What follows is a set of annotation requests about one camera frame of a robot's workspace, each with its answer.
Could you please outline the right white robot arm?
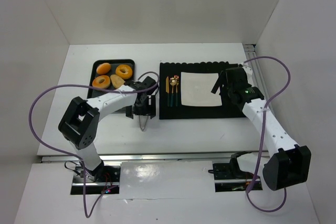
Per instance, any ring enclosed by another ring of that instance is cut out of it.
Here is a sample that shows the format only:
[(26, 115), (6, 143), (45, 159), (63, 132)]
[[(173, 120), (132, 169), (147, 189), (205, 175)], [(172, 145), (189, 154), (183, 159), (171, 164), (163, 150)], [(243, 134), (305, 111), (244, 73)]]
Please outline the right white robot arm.
[(262, 137), (269, 158), (260, 158), (249, 152), (231, 156), (230, 165), (238, 174), (248, 172), (262, 177), (269, 189), (276, 191), (307, 181), (311, 151), (300, 146), (280, 125), (273, 113), (266, 107), (262, 92), (248, 83), (243, 67), (222, 71), (212, 88), (220, 90), (220, 96), (228, 96), (251, 121)]

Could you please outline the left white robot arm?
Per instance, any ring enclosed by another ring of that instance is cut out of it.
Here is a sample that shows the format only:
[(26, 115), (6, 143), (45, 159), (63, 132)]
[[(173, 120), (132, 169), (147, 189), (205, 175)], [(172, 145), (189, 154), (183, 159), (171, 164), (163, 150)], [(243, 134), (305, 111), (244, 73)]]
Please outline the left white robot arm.
[(107, 115), (123, 108), (126, 117), (131, 119), (135, 115), (155, 117), (155, 84), (151, 77), (146, 77), (143, 81), (127, 81), (113, 93), (87, 100), (76, 97), (70, 102), (58, 130), (83, 159), (87, 174), (94, 181), (100, 181), (103, 175), (112, 173), (112, 170), (105, 167), (93, 143), (98, 123)]

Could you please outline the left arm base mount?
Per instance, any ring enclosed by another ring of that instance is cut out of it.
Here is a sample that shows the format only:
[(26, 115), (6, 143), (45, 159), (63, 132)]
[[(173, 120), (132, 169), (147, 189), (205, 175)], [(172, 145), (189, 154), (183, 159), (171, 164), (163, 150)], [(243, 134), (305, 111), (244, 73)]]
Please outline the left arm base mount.
[[(73, 174), (70, 194), (82, 195), (84, 181), (84, 172), (82, 166), (78, 162), (66, 161), (64, 163), (64, 167)], [(97, 175), (96, 177), (91, 176), (89, 172), (86, 172), (86, 194), (99, 195), (102, 192), (104, 192), (106, 195), (119, 194), (120, 175), (120, 163), (106, 164), (102, 174)]]

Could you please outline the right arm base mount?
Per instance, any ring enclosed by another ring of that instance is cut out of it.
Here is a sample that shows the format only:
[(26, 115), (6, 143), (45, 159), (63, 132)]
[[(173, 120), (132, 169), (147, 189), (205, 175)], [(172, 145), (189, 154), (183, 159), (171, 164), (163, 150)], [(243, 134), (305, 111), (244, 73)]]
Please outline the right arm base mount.
[(243, 172), (238, 167), (237, 159), (250, 152), (238, 152), (231, 155), (229, 162), (213, 163), (213, 168), (208, 170), (214, 177), (215, 192), (245, 191), (252, 181), (253, 174)]

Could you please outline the silver metal tongs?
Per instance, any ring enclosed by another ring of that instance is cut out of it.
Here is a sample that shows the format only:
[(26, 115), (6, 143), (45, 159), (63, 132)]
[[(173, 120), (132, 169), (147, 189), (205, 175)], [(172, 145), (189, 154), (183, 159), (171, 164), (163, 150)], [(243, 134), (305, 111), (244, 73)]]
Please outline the silver metal tongs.
[(145, 129), (146, 129), (148, 119), (149, 119), (149, 116), (147, 116), (147, 115), (139, 115), (138, 116), (139, 128), (142, 132), (144, 132)]

